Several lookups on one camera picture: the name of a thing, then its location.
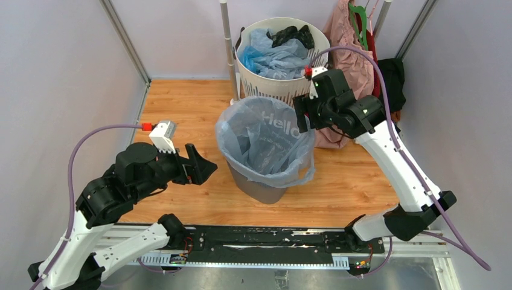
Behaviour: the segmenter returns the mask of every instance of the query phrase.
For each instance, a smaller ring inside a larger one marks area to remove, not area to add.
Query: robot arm
[[[103,234],[140,200],[165,190],[167,183],[203,184],[217,166],[186,144],[188,159],[179,156],[171,136],[175,124],[161,121],[150,134],[154,146],[134,143],[116,156],[115,164],[85,187],[76,202],[72,234],[42,284],[48,290],[98,289],[120,267],[158,248],[178,246],[185,228],[173,214],[166,214],[145,232],[118,245],[93,253]],[[56,255],[64,237],[44,262],[28,271],[35,282]]]
[[[400,203],[396,208],[360,216],[348,225],[346,231],[353,235],[355,248],[364,247],[365,241],[376,237],[396,236],[401,240],[410,240],[421,233],[440,214],[428,194],[434,195],[445,210],[456,202],[452,192],[441,192],[427,177],[425,179],[431,192],[424,191],[401,154],[408,156],[416,168],[419,167],[395,130],[392,133],[401,147],[397,149],[392,142],[379,99],[368,95],[356,100],[341,70],[314,68],[310,95],[295,97],[293,103],[300,132],[308,130],[306,115],[311,129],[336,125],[370,153],[398,195]]]

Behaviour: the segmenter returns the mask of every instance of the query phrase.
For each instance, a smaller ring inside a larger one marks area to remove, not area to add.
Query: gray floor
[[[376,268],[383,258],[374,257]],[[105,284],[121,290],[301,290],[301,289],[415,289],[441,290],[430,258],[392,258],[378,273],[363,280],[346,279],[346,271],[184,268],[176,274],[155,274],[138,266],[125,266]]]

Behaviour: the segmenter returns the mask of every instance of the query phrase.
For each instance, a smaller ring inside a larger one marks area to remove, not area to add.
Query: wood surface
[[[174,213],[184,224],[344,227],[361,214],[398,203],[387,178],[372,157],[352,142],[343,149],[315,149],[316,173],[305,185],[288,189],[275,204],[262,204],[240,191],[217,148],[214,125],[229,106],[227,80],[154,80],[141,123],[171,119],[178,127],[174,146],[185,144],[219,167],[203,185],[169,183],[160,195],[146,198],[121,222],[153,223]],[[151,143],[148,132],[135,141]]]

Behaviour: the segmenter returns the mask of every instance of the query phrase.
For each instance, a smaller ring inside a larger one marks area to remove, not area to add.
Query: white plastic basket
[[[330,47],[329,40],[327,40],[326,36],[318,28],[299,19],[287,17],[270,18],[250,25],[242,31],[240,35],[242,41],[237,49],[238,70],[240,71],[240,79],[242,81],[245,96],[249,97],[252,95],[259,95],[263,97],[277,98],[278,100],[281,100],[293,107],[292,99],[294,97],[309,93],[310,83],[304,77],[293,80],[268,79],[266,77],[258,76],[245,68],[239,59],[238,53],[242,53],[245,47],[251,43],[250,33],[252,30],[256,28],[270,28],[271,31],[276,33],[277,31],[283,30],[292,25],[296,26],[297,29],[301,29],[304,25],[309,26],[311,35],[315,40],[315,48],[308,51],[309,57],[314,58],[320,51],[326,50]],[[325,65],[327,63],[327,58],[327,54],[324,54],[315,61],[313,66]]]

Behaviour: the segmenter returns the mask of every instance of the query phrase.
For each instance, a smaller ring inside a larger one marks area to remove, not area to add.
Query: gray trash can
[[[273,204],[313,179],[315,133],[299,133],[295,110],[282,101],[241,99],[219,117],[216,138],[237,187],[260,202]]]

